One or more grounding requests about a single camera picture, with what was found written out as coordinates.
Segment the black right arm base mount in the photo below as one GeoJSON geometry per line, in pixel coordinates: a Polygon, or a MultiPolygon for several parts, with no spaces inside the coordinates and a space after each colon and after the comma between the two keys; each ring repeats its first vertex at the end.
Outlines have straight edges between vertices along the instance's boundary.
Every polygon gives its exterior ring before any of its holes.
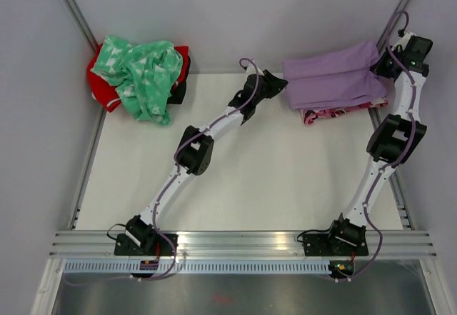
{"type": "Polygon", "coordinates": [[[303,247],[308,257],[352,257],[368,256],[366,243],[354,246],[339,239],[331,239],[325,231],[303,231],[297,235],[296,241],[303,247]]]}

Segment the green tie-dye garment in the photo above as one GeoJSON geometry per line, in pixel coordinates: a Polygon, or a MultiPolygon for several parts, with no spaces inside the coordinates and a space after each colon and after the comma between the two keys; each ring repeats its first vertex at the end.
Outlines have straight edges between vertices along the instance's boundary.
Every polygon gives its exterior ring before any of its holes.
{"type": "Polygon", "coordinates": [[[108,35],[91,71],[114,87],[135,120],[167,126],[171,121],[167,101],[183,64],[170,41],[133,44],[108,35]]]}

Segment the purple trousers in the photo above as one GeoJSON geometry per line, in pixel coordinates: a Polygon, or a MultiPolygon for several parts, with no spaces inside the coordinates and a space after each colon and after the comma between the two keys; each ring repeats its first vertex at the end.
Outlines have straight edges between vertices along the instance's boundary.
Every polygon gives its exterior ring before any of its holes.
{"type": "Polygon", "coordinates": [[[367,40],[340,51],[283,61],[289,108],[325,110],[384,97],[385,86],[370,71],[378,60],[376,42],[367,40]]]}

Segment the aluminium frame post left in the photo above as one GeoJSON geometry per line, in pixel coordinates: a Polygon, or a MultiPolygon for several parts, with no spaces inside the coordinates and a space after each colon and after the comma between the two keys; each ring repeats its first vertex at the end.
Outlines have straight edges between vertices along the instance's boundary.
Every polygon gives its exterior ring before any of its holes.
{"type": "Polygon", "coordinates": [[[92,51],[95,52],[98,46],[96,38],[89,27],[87,20],[85,19],[82,11],[79,8],[76,0],[63,0],[67,9],[69,10],[71,16],[73,17],[76,25],[78,26],[80,32],[85,38],[88,45],[91,47],[92,51]]]}

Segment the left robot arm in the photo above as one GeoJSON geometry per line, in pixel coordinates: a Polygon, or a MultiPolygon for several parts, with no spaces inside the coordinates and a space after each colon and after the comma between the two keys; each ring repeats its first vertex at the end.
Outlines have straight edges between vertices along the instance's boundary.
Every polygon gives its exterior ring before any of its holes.
{"type": "Polygon", "coordinates": [[[214,144],[230,130],[246,123],[264,99],[280,94],[288,82],[267,70],[247,73],[243,88],[230,100],[224,112],[205,126],[188,126],[174,154],[174,165],[157,196],[138,215],[124,225],[124,232],[116,238],[116,256],[153,256],[157,247],[168,244],[171,254],[177,244],[160,230],[162,216],[184,188],[197,176],[206,172],[214,144]]]}

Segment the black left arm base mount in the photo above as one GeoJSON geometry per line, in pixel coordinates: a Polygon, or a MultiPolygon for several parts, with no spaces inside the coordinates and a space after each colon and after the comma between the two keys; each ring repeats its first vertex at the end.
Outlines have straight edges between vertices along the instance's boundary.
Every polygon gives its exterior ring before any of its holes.
{"type": "Polygon", "coordinates": [[[116,242],[115,256],[173,256],[173,248],[178,246],[178,235],[160,236],[151,225],[127,224],[123,227],[124,232],[116,237],[106,232],[107,237],[116,242]]]}

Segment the black garment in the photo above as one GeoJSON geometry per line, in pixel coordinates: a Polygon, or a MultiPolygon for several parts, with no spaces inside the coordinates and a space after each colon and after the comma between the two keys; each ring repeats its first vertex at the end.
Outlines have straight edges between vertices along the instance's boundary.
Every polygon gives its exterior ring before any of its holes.
{"type": "Polygon", "coordinates": [[[170,91],[170,97],[167,99],[167,104],[181,105],[183,103],[187,90],[187,78],[189,75],[190,65],[190,56],[187,56],[183,60],[183,68],[181,70],[181,74],[176,81],[176,84],[170,91]]]}

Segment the red garment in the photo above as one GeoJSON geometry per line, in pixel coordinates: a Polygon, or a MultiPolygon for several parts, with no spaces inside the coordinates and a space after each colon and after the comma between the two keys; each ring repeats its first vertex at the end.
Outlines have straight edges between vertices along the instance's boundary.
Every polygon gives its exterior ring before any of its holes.
{"type": "MultiPolygon", "coordinates": [[[[121,104],[119,95],[116,93],[114,86],[110,86],[100,76],[91,72],[91,69],[94,67],[94,64],[99,56],[101,47],[102,44],[97,46],[96,53],[86,68],[86,78],[91,89],[92,98],[98,101],[105,110],[111,113],[121,104]]],[[[176,46],[175,50],[182,55],[183,60],[185,57],[190,56],[189,47],[187,46],[176,46]]]]}

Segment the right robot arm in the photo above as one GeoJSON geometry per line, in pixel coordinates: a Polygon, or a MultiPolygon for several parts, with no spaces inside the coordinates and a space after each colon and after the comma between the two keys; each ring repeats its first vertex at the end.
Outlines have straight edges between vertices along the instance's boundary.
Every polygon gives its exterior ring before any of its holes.
{"type": "Polygon", "coordinates": [[[370,213],[383,185],[404,164],[426,134],[421,123],[421,91],[429,73],[425,58],[433,42],[406,32],[386,48],[373,72],[393,80],[393,111],[374,131],[367,146],[368,164],[350,204],[332,223],[325,244],[332,256],[368,255],[366,229],[373,225],[370,213]]]}

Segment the aluminium frame post right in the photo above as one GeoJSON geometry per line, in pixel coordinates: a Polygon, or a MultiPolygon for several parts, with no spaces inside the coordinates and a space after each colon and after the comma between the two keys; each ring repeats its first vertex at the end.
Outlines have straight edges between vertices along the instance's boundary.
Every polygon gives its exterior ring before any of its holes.
{"type": "MultiPolygon", "coordinates": [[[[381,35],[381,39],[378,42],[379,53],[381,56],[386,48],[395,45],[405,34],[415,34],[408,30],[410,16],[406,8],[411,2],[412,0],[400,0],[397,4],[395,11],[389,19],[388,24],[381,35]]],[[[409,72],[404,69],[404,72],[401,72],[401,74],[402,73],[410,76],[415,72],[409,72]]]]}

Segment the pink camouflage trousers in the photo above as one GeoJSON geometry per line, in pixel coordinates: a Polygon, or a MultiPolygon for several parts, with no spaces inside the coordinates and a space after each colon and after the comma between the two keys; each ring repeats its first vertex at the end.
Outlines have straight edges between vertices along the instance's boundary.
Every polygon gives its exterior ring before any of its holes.
{"type": "Polygon", "coordinates": [[[383,108],[388,105],[388,100],[386,97],[381,97],[370,102],[355,106],[339,107],[332,109],[322,109],[322,110],[301,110],[302,122],[305,126],[312,125],[318,119],[332,119],[342,116],[344,114],[362,110],[362,109],[377,109],[383,108]]]}

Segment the aluminium frame post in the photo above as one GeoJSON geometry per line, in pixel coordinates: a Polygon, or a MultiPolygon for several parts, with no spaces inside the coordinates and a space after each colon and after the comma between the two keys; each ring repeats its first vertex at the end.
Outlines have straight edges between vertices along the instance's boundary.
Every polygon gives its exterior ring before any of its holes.
{"type": "MultiPolygon", "coordinates": [[[[388,24],[381,35],[381,39],[378,42],[379,53],[381,56],[386,48],[395,45],[405,34],[415,34],[408,30],[410,16],[406,8],[411,2],[412,0],[400,0],[397,4],[395,11],[389,19],[388,24]]],[[[402,73],[410,76],[415,72],[409,72],[404,69],[404,72],[401,72],[401,74],[402,73]]]]}
{"type": "Polygon", "coordinates": [[[85,38],[88,45],[91,47],[92,51],[95,52],[98,46],[96,38],[89,27],[87,20],[85,19],[82,11],[79,8],[76,0],[63,0],[67,9],[69,10],[71,16],[73,17],[76,25],[78,26],[80,32],[85,38]]]}

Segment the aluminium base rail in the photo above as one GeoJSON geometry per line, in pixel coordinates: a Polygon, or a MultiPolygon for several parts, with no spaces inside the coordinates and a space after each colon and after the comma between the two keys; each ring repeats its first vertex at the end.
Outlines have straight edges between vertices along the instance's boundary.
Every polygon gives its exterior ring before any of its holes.
{"type": "MultiPolygon", "coordinates": [[[[178,256],[187,259],[303,259],[304,248],[294,231],[179,231],[178,256]]],[[[104,231],[58,231],[51,242],[50,258],[111,258],[115,241],[104,231]]],[[[378,258],[434,259],[431,236],[426,231],[384,231],[378,258]]]]}

